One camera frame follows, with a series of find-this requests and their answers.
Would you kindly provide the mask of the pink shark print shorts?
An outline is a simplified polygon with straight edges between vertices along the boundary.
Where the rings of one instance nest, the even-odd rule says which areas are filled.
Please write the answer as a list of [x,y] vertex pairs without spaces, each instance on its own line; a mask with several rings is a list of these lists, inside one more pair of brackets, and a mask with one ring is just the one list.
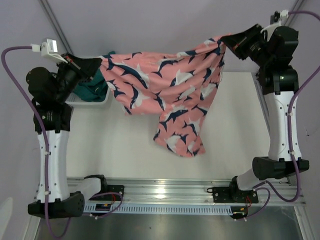
[[205,153],[201,129],[222,81],[219,36],[178,53],[110,54],[100,65],[126,115],[158,115],[154,141],[181,157]]

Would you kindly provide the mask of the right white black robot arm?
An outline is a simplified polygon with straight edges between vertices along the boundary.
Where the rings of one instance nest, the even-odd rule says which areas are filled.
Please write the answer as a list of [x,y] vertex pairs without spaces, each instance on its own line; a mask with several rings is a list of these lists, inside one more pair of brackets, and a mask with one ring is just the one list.
[[221,41],[241,60],[250,58],[259,66],[257,80],[262,88],[268,111],[270,139],[267,156],[254,157],[251,168],[235,176],[228,189],[234,202],[246,197],[248,190],[256,190],[270,179],[296,177],[294,202],[301,191],[301,173],[310,168],[300,151],[296,103],[299,88],[297,71],[290,65],[299,44],[299,32],[291,27],[272,24],[263,28],[259,24]]

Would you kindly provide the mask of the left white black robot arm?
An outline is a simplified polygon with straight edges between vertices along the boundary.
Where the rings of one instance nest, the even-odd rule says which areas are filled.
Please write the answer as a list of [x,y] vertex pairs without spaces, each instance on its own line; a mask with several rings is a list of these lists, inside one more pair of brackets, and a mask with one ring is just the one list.
[[69,53],[61,57],[57,72],[40,66],[26,75],[40,146],[40,181],[36,199],[28,204],[27,211],[43,219],[80,217],[87,200],[92,196],[103,200],[109,193],[103,175],[86,177],[74,192],[69,191],[67,183],[67,145],[73,113],[67,98],[79,82],[93,80],[103,58],[80,58]]

